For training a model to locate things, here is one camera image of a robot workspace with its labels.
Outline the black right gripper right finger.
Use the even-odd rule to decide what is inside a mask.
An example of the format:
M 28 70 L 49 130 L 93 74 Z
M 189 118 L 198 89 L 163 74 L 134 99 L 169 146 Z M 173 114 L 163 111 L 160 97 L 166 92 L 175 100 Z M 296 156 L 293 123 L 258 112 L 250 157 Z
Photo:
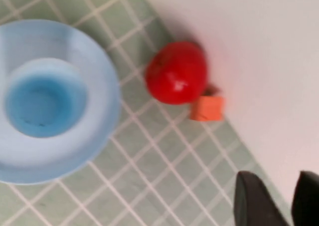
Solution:
M 319 225 L 319 176 L 310 171 L 301 171 L 296 184 L 292 204 L 295 226 Z

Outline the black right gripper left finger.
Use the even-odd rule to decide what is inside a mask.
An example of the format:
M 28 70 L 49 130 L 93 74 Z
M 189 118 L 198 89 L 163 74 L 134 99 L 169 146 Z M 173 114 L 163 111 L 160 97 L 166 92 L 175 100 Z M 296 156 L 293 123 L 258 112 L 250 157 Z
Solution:
M 287 226 L 264 182 L 254 173 L 239 171 L 233 206 L 236 226 Z

